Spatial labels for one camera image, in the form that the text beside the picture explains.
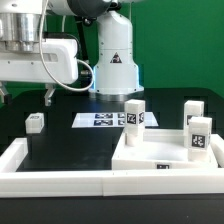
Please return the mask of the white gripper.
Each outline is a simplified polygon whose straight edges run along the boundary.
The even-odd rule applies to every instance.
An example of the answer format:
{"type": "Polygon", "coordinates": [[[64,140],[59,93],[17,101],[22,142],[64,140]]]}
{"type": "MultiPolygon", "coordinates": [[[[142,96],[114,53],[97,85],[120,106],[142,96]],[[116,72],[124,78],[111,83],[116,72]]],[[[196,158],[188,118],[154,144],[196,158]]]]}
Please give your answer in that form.
{"type": "MultiPolygon", "coordinates": [[[[44,62],[58,81],[72,84],[77,80],[77,43],[74,39],[46,39],[42,42],[42,48],[44,62]]],[[[7,51],[0,44],[0,81],[54,83],[43,66],[38,45],[33,52],[26,53],[7,51]]],[[[45,89],[45,105],[50,106],[55,85],[46,84],[45,89]]],[[[0,98],[3,104],[10,104],[12,100],[3,82],[0,82],[0,98]]]]}

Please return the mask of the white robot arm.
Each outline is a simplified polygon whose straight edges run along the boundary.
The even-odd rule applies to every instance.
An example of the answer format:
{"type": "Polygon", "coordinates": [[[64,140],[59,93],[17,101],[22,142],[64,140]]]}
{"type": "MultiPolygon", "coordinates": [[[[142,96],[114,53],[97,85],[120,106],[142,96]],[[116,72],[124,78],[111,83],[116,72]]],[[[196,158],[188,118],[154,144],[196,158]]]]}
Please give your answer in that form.
{"type": "Polygon", "coordinates": [[[45,104],[55,86],[68,89],[78,79],[78,41],[44,32],[48,14],[76,16],[98,23],[99,59],[89,68],[85,89],[93,98],[124,101],[144,91],[133,60],[133,29],[117,10],[135,0],[0,0],[0,99],[7,103],[6,82],[43,83],[45,104]]]}

